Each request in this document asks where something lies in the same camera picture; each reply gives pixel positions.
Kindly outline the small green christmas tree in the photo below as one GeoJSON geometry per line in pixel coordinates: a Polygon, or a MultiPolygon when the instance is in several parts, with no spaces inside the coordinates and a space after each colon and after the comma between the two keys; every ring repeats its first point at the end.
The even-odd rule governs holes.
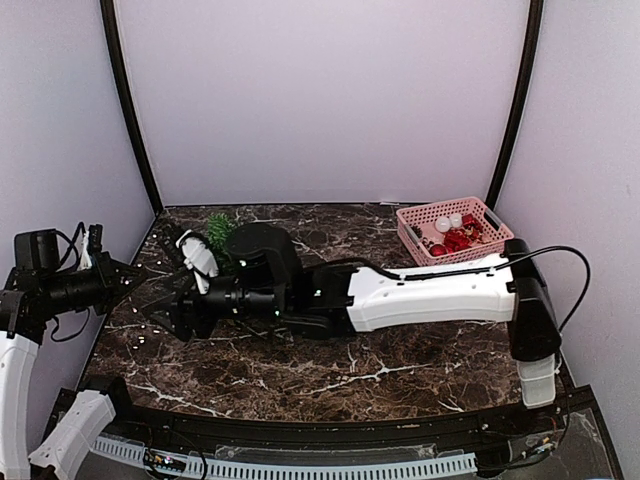
{"type": "Polygon", "coordinates": [[[226,255],[228,253],[227,239],[238,227],[238,222],[226,213],[210,215],[207,220],[207,238],[212,249],[226,255]]]}

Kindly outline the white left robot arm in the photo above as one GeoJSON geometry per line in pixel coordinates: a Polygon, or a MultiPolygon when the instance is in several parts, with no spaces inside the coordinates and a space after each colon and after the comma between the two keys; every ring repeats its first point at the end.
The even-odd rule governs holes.
{"type": "Polygon", "coordinates": [[[126,382],[89,378],[73,403],[35,449],[28,447],[32,373],[47,324],[66,313],[109,313],[145,278],[102,247],[99,224],[78,225],[14,238],[15,265],[1,291],[1,476],[4,479],[73,479],[109,425],[120,436],[141,427],[126,382]]]}

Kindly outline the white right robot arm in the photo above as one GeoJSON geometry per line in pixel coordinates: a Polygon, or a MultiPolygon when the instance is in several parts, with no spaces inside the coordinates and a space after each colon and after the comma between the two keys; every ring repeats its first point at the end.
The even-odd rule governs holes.
{"type": "Polygon", "coordinates": [[[185,268],[186,280],[142,312],[182,341],[207,338],[227,319],[259,319],[318,340],[412,324],[503,322],[523,401],[510,424],[530,434],[549,416],[561,335],[546,283],[521,240],[440,266],[386,270],[360,258],[304,266],[285,229],[250,223],[227,238],[234,271],[223,275],[205,237],[173,224],[164,234],[164,251],[185,268]]]}

